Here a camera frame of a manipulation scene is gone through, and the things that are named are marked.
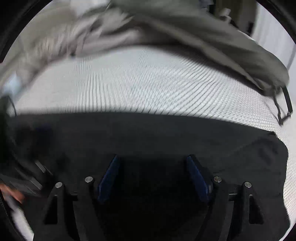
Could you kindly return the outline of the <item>person's left hand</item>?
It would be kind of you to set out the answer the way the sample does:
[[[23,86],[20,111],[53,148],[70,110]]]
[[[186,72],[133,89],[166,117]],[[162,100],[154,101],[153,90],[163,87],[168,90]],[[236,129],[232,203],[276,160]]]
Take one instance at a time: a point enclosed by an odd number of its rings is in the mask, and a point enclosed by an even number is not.
[[[19,192],[19,190],[11,189],[9,186],[6,186],[4,184],[1,184],[0,187],[1,187],[1,192],[3,196],[11,196],[16,201],[23,203],[23,200],[25,197],[21,192]]]

